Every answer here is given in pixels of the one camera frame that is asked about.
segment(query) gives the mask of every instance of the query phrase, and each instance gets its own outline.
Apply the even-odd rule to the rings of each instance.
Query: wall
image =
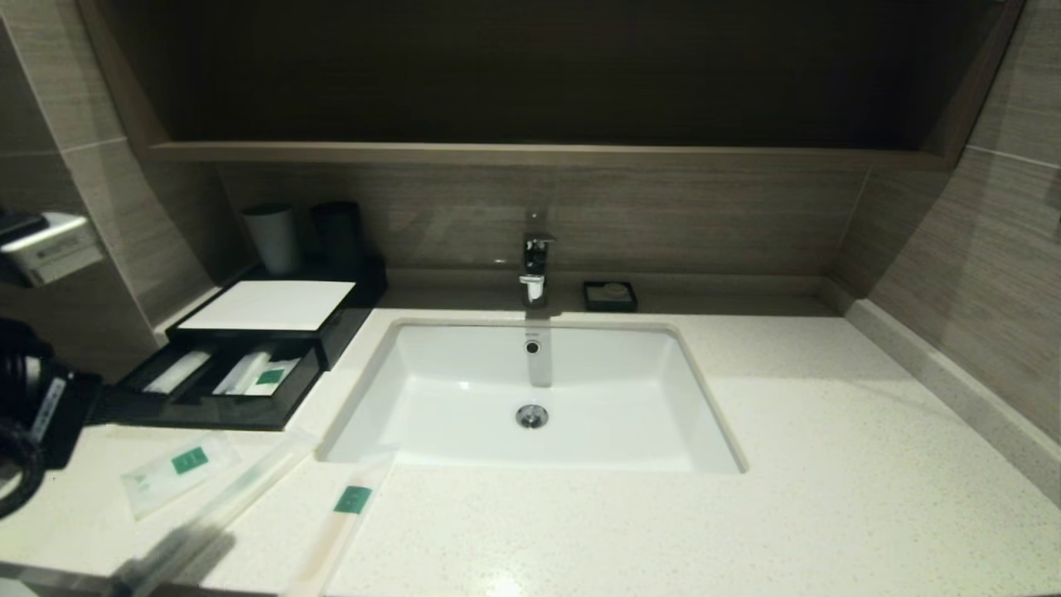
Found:
[[[543,227],[558,238],[550,249],[556,268],[793,275],[825,270],[865,178],[340,163],[222,164],[221,172],[237,207],[358,200],[368,235],[393,267],[515,270],[526,211],[544,207]]]
[[[834,273],[1061,440],[1061,3],[1029,0],[951,175],[874,171]]]
[[[0,19],[0,204],[87,214]],[[0,317],[30,323],[59,357],[115,381],[158,350],[110,261],[38,288],[0,284]]]
[[[0,0],[0,10],[54,144],[147,321],[246,265],[213,165],[134,157],[74,0]]]

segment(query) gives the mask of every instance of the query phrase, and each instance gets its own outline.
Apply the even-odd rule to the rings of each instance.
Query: white sink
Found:
[[[547,422],[521,425],[527,405]],[[664,330],[402,326],[323,453],[356,462],[397,444],[415,464],[741,473],[716,414]]]

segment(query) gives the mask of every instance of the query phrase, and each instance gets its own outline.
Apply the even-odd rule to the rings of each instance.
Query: dark wood cabinet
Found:
[[[143,158],[942,169],[1023,0],[81,0]]]

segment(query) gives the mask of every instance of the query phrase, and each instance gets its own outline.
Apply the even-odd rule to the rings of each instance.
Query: white quartz countertop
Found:
[[[377,310],[292,426],[323,436],[400,321],[519,312]],[[680,334],[748,471],[396,466],[328,594],[917,595],[1061,593],[1061,510],[838,317],[563,314],[552,326]],[[119,476],[202,432],[105,426],[0,521],[12,570],[106,577],[142,557],[279,440],[228,433],[243,464],[135,523]],[[178,579],[277,593],[346,485],[308,459]]]

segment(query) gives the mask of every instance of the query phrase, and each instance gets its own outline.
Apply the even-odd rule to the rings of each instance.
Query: chrome faucet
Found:
[[[526,286],[521,297],[523,305],[528,310],[540,310],[549,300],[545,296],[545,257],[549,254],[549,244],[555,241],[556,238],[546,232],[523,234],[523,270],[520,273],[520,282]]]

